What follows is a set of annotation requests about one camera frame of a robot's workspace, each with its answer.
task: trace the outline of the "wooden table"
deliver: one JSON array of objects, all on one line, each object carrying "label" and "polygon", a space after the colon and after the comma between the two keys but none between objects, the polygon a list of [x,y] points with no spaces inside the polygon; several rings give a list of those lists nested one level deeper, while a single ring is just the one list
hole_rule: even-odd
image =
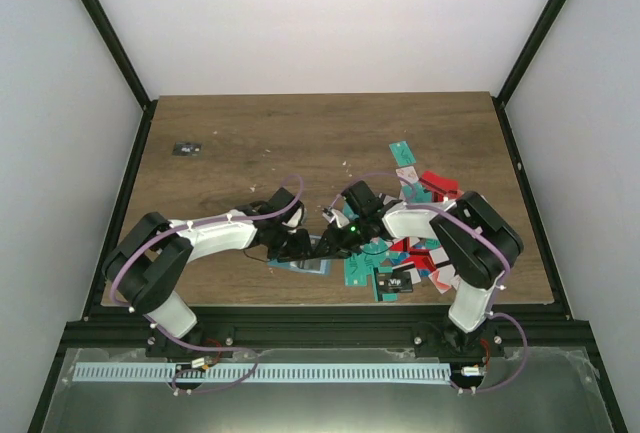
[{"label": "wooden table", "polygon": [[[531,225],[487,93],[163,97],[153,120],[123,236],[149,211],[166,218],[212,216],[268,199],[286,175],[304,177],[305,225],[321,234],[320,206],[358,175],[393,172],[389,144],[406,140],[416,170],[455,178],[482,193],[520,233],[520,256],[500,302],[552,302]],[[202,144],[198,156],[174,156],[176,142]],[[367,179],[397,196],[393,178]],[[292,192],[297,186],[289,185]],[[264,258],[262,247],[250,251]],[[395,303],[450,303],[428,279]],[[187,266],[177,287],[189,304],[303,305],[373,303],[370,285],[347,287],[343,262],[328,276],[295,273],[239,251]]]}]

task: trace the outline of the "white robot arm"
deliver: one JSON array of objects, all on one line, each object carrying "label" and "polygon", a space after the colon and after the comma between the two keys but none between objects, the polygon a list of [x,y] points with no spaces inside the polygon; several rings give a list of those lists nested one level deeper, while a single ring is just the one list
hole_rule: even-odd
[{"label": "white robot arm", "polygon": [[[438,239],[460,276],[460,286],[449,310],[456,344],[465,343],[484,322],[497,281],[504,272],[501,261],[468,233],[437,212],[421,205],[383,201],[360,181],[343,195],[358,218],[348,221],[339,211],[325,210],[329,227],[315,245],[308,232],[300,228],[304,205],[298,202],[286,214],[269,220],[265,212],[279,211],[292,202],[293,195],[281,188],[267,202],[256,202],[228,213],[195,221],[166,220],[150,213],[134,227],[103,265],[105,276],[113,281],[125,261],[150,237],[177,228],[175,234],[158,243],[158,257],[151,261],[142,255],[118,285],[118,291],[135,310],[146,314],[172,336],[184,337],[197,318],[174,291],[175,284],[190,261],[223,250],[246,249],[258,244],[268,247],[269,259],[296,261],[310,258],[347,258],[361,251],[372,238]],[[522,252],[520,237],[477,193],[431,204],[464,222],[493,244],[512,265]]]}]

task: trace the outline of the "paper scrap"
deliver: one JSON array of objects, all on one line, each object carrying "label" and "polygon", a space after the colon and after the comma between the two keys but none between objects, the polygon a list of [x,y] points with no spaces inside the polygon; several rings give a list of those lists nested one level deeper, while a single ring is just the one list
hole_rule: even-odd
[{"label": "paper scrap", "polygon": [[440,274],[438,275],[438,281],[440,283],[444,283],[445,285],[451,286],[451,281],[456,274],[456,269],[453,267],[453,265],[443,266],[441,268],[438,268],[438,271],[440,272]]},{"label": "paper scrap", "polygon": [[429,275],[429,279],[435,285],[436,289],[440,292],[440,294],[444,294],[444,293],[446,293],[447,291],[449,291],[451,289],[451,285],[446,284],[446,283],[441,283],[439,281],[440,272],[438,270],[436,270],[433,273],[431,273]]},{"label": "paper scrap", "polygon": [[411,274],[411,284],[415,285],[416,283],[420,283],[422,281],[422,278],[420,278],[420,273],[418,273],[418,270],[416,268],[411,268],[409,270],[409,273]]},{"label": "paper scrap", "polygon": [[433,260],[433,263],[435,265],[449,261],[449,256],[444,251],[444,248],[436,248],[434,250],[430,250],[429,256],[431,256],[431,259]]},{"label": "paper scrap", "polygon": [[462,280],[460,279],[460,277],[458,275],[454,276],[451,279],[451,286],[453,286],[457,290],[458,288],[460,288],[460,281],[462,281]]}]

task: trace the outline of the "black metal frame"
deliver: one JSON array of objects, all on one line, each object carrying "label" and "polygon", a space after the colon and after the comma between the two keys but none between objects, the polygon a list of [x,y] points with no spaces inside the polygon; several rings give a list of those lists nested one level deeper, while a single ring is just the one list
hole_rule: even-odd
[{"label": "black metal frame", "polygon": [[[533,346],[584,347],[591,363],[599,370],[599,386],[617,432],[626,426],[588,322],[571,317],[558,270],[551,253],[535,199],[522,166],[518,147],[505,112],[505,106],[525,74],[535,53],[566,0],[549,0],[518,60],[497,98],[496,115],[533,227],[542,262],[553,292],[551,304],[496,305],[496,311],[516,317]],[[129,158],[104,246],[100,254],[91,290],[85,304],[83,321],[68,323],[56,353],[30,432],[41,430],[62,359],[68,348],[142,348],[151,336],[148,323],[124,308],[101,306],[105,280],[100,265],[117,244],[133,190],[138,167],[151,127],[157,101],[150,101],[128,59],[122,44],[98,0],[82,0],[109,50],[143,110],[140,127]],[[426,306],[327,306],[327,307],[195,307],[198,319],[209,325],[225,325],[233,330],[234,341],[250,348],[291,347],[407,347],[421,324],[440,323],[447,305]],[[505,346],[517,346],[520,337],[513,326],[496,322]]]}]

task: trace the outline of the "white wall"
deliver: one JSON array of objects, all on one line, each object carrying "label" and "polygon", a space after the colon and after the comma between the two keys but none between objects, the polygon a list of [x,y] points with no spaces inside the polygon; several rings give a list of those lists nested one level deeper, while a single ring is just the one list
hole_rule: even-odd
[{"label": "white wall", "polygon": [[151,96],[490,90],[546,0],[101,0]]},{"label": "white wall", "polygon": [[79,0],[0,2],[0,430],[78,319],[140,109]]},{"label": "white wall", "polygon": [[568,0],[508,105],[575,314],[640,431],[640,2]]}]

